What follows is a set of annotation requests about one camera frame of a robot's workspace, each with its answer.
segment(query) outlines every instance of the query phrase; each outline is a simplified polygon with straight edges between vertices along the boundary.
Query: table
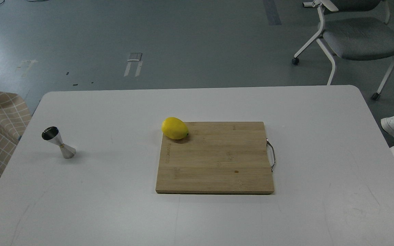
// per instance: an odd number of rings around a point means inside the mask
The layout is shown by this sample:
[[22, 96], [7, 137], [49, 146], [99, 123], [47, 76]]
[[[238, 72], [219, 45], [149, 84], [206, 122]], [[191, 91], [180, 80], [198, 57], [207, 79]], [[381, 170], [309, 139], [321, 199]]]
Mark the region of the table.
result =
[[[275, 193], [156, 194], [170, 116], [263, 121]], [[51, 92], [0, 179], [4, 245], [394, 245], [394, 157], [350, 85]]]

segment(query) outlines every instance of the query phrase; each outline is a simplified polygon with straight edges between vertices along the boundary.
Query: floor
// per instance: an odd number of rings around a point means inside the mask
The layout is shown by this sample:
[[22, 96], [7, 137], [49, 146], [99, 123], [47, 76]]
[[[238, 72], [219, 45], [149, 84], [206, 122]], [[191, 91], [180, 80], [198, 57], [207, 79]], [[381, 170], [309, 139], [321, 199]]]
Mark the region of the floor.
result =
[[[383, 19], [383, 7], [354, 15]], [[316, 43], [291, 64], [318, 21], [299, 0], [6, 1], [0, 91], [34, 112], [50, 91], [326, 84], [331, 65]], [[143, 53], [142, 62], [128, 65], [130, 53]], [[338, 59], [333, 80], [358, 87], [377, 123], [394, 115], [394, 71], [380, 99], [369, 99], [389, 62]]]

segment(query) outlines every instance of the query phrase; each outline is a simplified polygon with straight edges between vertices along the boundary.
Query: wooden cutting board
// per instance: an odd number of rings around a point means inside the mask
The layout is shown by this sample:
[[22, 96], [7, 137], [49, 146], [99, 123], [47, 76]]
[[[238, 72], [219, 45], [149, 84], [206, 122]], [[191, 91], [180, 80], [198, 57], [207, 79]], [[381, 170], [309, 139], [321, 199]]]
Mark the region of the wooden cutting board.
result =
[[263, 122], [185, 122], [189, 135], [162, 137], [157, 193], [271, 194]]

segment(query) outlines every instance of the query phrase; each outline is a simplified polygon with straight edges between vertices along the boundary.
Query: jigger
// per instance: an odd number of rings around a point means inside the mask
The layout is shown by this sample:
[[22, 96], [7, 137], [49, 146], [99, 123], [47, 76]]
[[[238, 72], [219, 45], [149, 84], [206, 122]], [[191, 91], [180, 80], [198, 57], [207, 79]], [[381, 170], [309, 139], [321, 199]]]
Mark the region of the jigger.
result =
[[63, 143], [59, 129], [55, 126], [46, 128], [42, 132], [42, 139], [59, 146], [65, 159], [70, 159], [75, 155], [75, 149]]

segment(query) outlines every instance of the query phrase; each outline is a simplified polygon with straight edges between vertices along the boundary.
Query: yellow lemon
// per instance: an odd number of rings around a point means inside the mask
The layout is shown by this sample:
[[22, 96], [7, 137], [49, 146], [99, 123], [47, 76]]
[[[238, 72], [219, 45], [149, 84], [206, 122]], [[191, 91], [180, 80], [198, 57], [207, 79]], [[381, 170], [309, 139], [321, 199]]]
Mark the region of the yellow lemon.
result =
[[182, 139], [188, 135], [185, 123], [175, 117], [168, 117], [162, 122], [162, 132], [169, 138]]

